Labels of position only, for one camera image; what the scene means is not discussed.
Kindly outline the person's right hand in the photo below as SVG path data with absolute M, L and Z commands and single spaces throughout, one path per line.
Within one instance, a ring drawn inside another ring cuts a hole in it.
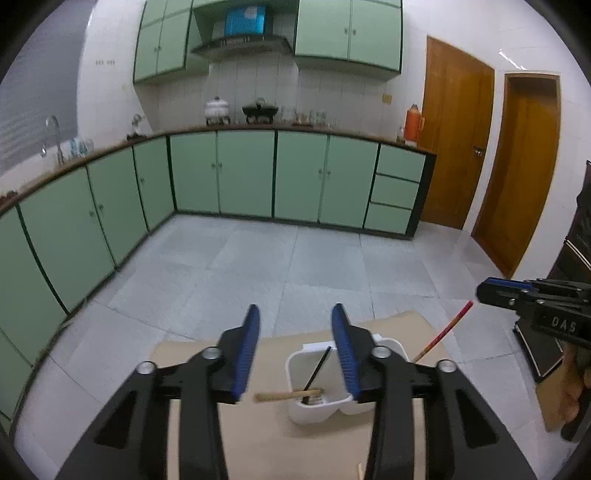
M 590 426 L 590 351 L 565 343 L 558 415 L 564 440 L 578 442 Z

